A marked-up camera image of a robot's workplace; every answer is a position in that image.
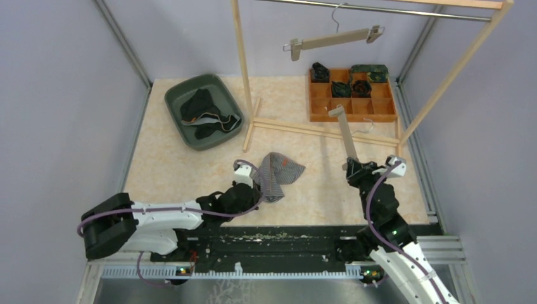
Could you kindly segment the grey striped underwear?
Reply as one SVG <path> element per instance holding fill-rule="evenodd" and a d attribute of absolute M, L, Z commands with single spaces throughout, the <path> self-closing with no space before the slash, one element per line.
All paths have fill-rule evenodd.
<path fill-rule="evenodd" d="M 256 170 L 251 176 L 261 186 L 263 201 L 275 203 L 285 197 L 282 185 L 296 182 L 304 173 L 306 166 L 281 153 L 270 152 L 262 160 L 258 169 L 263 177 L 260 177 Z"/>

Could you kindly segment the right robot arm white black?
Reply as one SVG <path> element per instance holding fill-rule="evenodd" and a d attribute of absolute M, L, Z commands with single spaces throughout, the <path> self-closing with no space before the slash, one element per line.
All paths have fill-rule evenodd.
<path fill-rule="evenodd" d="M 403 158 L 391 155 L 384 165 L 346 160 L 347 183 L 359 191 L 367 226 L 357 234 L 357 254 L 383 269 L 409 303 L 457 303 L 429 264 L 413 230 L 399 214 L 395 189 L 386 181 L 403 177 Z"/>

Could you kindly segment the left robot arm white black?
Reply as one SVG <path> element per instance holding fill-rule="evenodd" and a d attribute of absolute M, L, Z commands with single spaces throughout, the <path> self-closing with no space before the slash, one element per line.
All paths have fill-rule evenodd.
<path fill-rule="evenodd" d="M 220 226 L 246 215 L 258 208 L 262 195 L 256 182 L 233 182 L 225 192 L 162 205 L 133 201 L 128 193 L 117 193 L 83 214 L 77 234 L 84 240 L 89 260 L 145 251 L 182 262 L 190 253 L 183 231 Z"/>

